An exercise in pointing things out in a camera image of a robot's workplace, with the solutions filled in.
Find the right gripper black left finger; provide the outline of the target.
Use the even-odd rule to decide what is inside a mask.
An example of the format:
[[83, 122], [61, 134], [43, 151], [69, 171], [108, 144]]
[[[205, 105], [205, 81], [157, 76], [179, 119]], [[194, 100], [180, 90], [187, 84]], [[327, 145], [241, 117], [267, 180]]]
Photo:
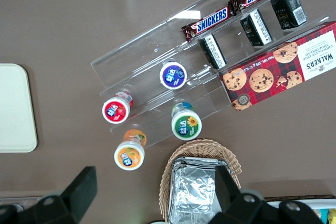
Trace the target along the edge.
[[94, 166], [85, 167], [60, 195], [50, 195], [34, 207], [35, 223], [79, 223], [97, 195]]

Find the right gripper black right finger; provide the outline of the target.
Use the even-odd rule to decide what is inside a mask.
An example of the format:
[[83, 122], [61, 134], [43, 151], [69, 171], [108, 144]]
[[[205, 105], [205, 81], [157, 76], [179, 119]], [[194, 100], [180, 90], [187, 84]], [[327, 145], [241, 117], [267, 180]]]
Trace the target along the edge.
[[242, 193], [224, 166], [216, 167], [215, 192], [222, 211], [210, 223], [261, 223], [262, 200]]

